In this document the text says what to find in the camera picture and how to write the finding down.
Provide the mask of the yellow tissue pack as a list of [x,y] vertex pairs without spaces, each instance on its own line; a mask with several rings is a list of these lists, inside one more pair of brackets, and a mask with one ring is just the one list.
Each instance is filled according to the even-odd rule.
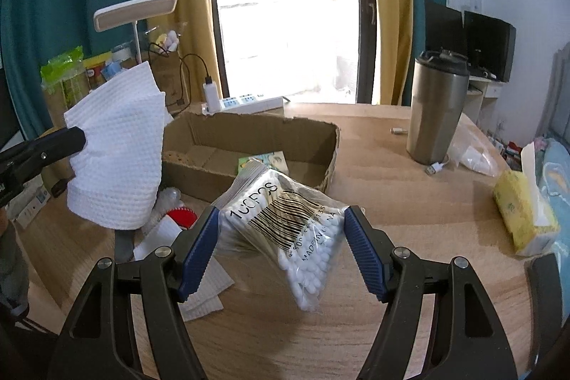
[[504,171],[493,189],[503,223],[517,256],[543,255],[558,238],[560,226],[554,210],[538,188],[535,143],[521,151],[522,170]]

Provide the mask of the white paper towel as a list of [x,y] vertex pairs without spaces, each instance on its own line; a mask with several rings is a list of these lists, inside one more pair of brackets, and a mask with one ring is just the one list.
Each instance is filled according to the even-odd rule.
[[86,138],[69,159],[68,209],[106,229],[141,228],[156,202],[164,128],[173,120],[150,65],[120,71],[64,119]]

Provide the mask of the black monitor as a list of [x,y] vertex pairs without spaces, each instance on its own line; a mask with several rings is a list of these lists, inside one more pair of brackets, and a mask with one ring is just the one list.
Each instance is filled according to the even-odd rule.
[[514,59],[516,28],[501,19],[466,11],[464,34],[471,74],[508,83]]

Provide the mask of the cartoon tissue pack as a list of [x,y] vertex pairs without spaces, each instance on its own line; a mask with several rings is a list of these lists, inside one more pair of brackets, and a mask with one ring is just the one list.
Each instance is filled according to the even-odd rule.
[[242,157],[238,160],[238,172],[243,170],[245,165],[251,160],[256,160],[260,163],[263,163],[273,170],[284,173],[284,175],[289,174],[289,167],[282,150]]

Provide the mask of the green snack bag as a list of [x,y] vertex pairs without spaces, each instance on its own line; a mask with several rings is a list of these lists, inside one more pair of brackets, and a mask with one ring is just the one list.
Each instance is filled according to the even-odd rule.
[[65,126],[65,112],[89,93],[83,57],[83,48],[76,46],[41,66],[42,93],[55,127]]

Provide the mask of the cardboard box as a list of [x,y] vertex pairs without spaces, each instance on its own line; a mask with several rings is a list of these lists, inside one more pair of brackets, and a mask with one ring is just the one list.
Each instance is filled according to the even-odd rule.
[[289,177],[323,192],[339,140],[338,126],[320,120],[186,111],[164,130],[161,185],[211,203],[229,189],[241,158],[281,151]]

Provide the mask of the white desk lamp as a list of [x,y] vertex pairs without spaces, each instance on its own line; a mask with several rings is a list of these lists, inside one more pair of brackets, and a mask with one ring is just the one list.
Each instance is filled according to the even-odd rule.
[[130,24],[133,28],[136,62],[142,63],[137,24],[141,20],[170,15],[176,9],[178,0],[129,0],[94,12],[93,23],[98,33]]

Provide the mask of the red round object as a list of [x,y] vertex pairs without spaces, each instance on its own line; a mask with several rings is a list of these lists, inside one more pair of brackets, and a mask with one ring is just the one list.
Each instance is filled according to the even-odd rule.
[[191,229],[198,220],[197,214],[189,207],[179,206],[170,209],[166,215],[172,219],[181,229]]

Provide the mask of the clear plastic bag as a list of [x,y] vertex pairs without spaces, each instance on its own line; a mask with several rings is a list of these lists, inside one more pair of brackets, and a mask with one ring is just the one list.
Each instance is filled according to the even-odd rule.
[[475,173],[487,177],[498,177],[501,173],[491,150],[475,133],[475,126],[468,123],[465,116],[458,122],[447,155],[456,166],[463,165]]

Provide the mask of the white power strip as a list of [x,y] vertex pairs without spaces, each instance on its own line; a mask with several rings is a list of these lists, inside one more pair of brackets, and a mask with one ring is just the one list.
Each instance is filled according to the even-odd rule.
[[241,97],[225,97],[220,99],[220,113],[249,115],[281,109],[285,99],[279,97],[264,97],[260,94],[246,94]]

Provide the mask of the cotton swab bag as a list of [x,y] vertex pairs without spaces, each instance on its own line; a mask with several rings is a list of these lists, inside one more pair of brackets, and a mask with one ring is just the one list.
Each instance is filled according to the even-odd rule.
[[263,255],[286,279],[297,306],[316,311],[344,239],[348,206],[257,160],[245,164],[213,205],[217,249]]

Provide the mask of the steel travel tumbler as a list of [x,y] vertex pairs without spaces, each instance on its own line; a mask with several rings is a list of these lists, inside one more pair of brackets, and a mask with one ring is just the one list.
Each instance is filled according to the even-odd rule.
[[422,165],[446,156],[463,112],[470,73],[467,60],[449,51],[424,51],[415,59],[407,151]]

